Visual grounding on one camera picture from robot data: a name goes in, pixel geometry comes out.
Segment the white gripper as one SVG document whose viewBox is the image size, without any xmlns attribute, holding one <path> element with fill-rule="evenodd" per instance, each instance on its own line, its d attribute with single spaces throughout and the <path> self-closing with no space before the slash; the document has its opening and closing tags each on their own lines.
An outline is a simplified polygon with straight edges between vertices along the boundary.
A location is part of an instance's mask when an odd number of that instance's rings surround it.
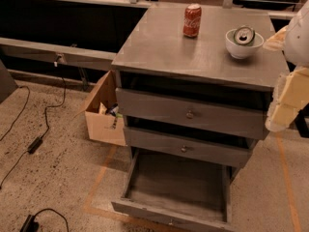
<svg viewBox="0 0 309 232">
<path fill-rule="evenodd" d="M 263 48 L 282 50 L 286 59 L 300 65 L 289 74 L 281 73 L 274 88 L 267 112 L 266 128 L 283 131 L 294 121 L 299 111 L 309 103 L 309 0 L 284 26 L 268 38 Z"/>
</svg>

